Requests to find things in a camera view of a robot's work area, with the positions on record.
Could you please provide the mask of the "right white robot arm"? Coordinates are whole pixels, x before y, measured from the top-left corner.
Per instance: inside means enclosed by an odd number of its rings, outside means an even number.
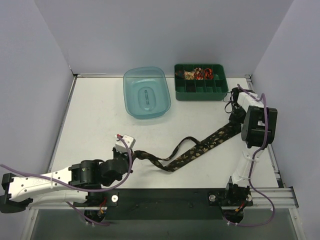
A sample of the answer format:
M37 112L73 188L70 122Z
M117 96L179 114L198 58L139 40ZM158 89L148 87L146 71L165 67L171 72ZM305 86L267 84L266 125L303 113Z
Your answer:
M250 201L253 171L260 156L275 138L278 110L267 106L266 96L235 87L230 92L230 122L240 124L244 148L237 167L229 179L226 196L231 204Z

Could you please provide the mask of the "black gold patterned tie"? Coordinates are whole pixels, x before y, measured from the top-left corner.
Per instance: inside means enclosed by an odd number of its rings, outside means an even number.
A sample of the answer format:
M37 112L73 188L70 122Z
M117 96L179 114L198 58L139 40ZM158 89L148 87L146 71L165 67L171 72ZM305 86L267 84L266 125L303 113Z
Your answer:
M132 153L132 159L148 160L157 168L169 173L173 173L189 164L190 162L194 161L195 159L199 158L200 156L204 155L213 148L238 135L240 132L240 123L229 122L201 141L192 136L183 138L175 147L171 155L167 158L160 158L149 152L136 150ZM195 145L182 155L175 157L182 143L184 143L185 141L192 141L193 143L195 143Z

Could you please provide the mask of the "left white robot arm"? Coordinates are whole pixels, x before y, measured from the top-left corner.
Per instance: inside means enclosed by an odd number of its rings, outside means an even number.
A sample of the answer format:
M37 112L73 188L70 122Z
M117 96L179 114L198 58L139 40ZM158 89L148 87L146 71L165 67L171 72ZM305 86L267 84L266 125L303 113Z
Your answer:
M132 173L132 152L115 148L113 158L83 160L62 170L36 175L10 170L2 177L4 194L0 197L3 214L19 213L47 203L76 202L97 207L107 200L113 183Z

